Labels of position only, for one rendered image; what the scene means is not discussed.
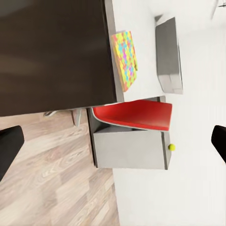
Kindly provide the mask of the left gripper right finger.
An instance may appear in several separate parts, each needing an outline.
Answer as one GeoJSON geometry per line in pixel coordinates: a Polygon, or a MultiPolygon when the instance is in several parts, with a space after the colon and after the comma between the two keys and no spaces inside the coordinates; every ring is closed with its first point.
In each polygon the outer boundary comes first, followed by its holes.
{"type": "Polygon", "coordinates": [[[212,132],[211,142],[226,163],[226,127],[216,125],[212,132]]]}

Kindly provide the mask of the toy box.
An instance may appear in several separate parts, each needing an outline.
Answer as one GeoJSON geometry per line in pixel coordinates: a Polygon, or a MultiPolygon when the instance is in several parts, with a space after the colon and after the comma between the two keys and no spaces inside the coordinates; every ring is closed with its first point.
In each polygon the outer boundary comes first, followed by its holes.
{"type": "Polygon", "coordinates": [[[183,95],[180,49],[176,18],[155,27],[157,75],[164,93],[183,95]]]}

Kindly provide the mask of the jigsaw puzzle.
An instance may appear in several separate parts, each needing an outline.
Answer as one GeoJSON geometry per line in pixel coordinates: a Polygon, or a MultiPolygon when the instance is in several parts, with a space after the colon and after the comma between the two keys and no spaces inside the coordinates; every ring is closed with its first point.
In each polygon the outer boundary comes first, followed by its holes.
{"type": "Polygon", "coordinates": [[[138,65],[131,31],[110,36],[121,87],[126,92],[137,78],[138,65]]]}

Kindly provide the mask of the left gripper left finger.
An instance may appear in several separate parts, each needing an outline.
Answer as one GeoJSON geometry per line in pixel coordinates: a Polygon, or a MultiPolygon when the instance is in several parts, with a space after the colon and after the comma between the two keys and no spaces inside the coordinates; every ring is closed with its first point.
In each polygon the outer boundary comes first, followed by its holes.
{"type": "Polygon", "coordinates": [[[0,130],[0,181],[24,144],[21,126],[0,130]]]}

